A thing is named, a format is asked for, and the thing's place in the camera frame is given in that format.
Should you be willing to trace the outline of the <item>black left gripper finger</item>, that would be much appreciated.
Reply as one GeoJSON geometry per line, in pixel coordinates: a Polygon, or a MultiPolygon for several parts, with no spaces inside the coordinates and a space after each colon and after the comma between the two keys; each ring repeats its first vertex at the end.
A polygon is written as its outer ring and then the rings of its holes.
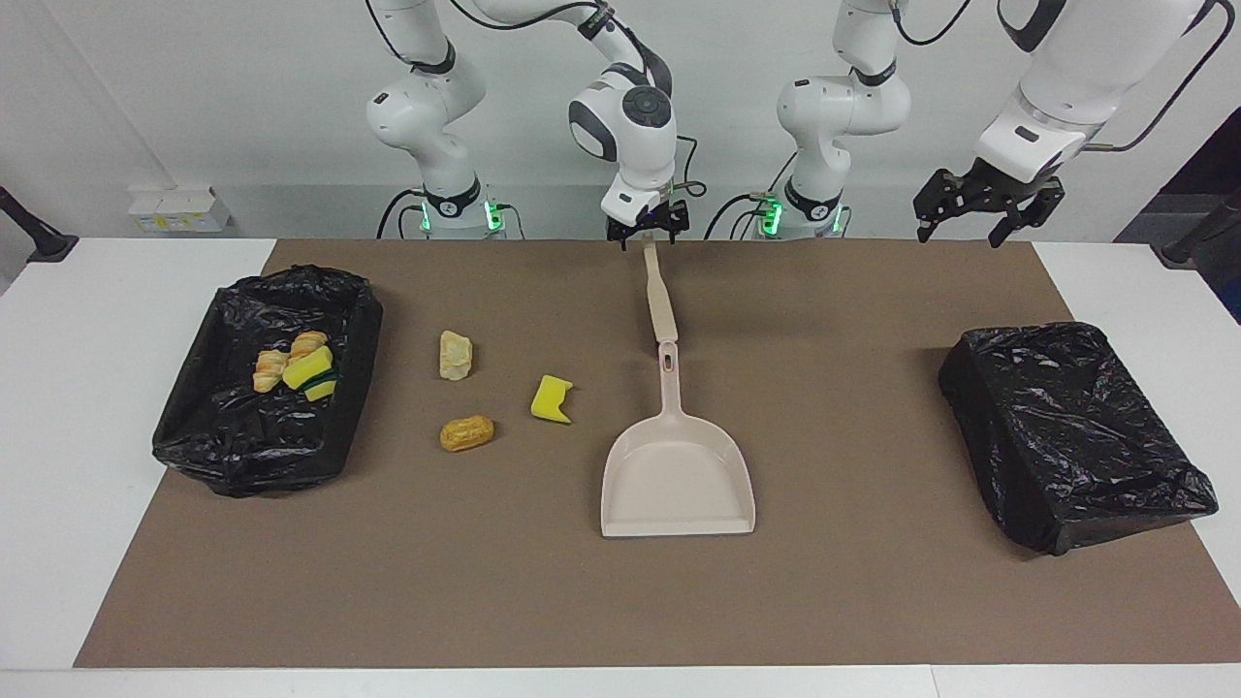
{"type": "Polygon", "coordinates": [[[963,174],[933,173],[913,197],[918,242],[930,241],[939,224],[970,212],[967,194],[968,179],[963,174]]]}
{"type": "Polygon", "coordinates": [[[1065,194],[1059,178],[1049,178],[1046,183],[1033,191],[1033,195],[1024,204],[1019,202],[1018,197],[1011,194],[992,194],[990,202],[998,212],[1001,212],[1001,221],[988,235],[990,247],[1001,247],[1001,243],[1005,243],[1011,233],[1018,233],[1024,227],[1041,227],[1055,207],[1059,207],[1059,202],[1064,201],[1065,194]]]}

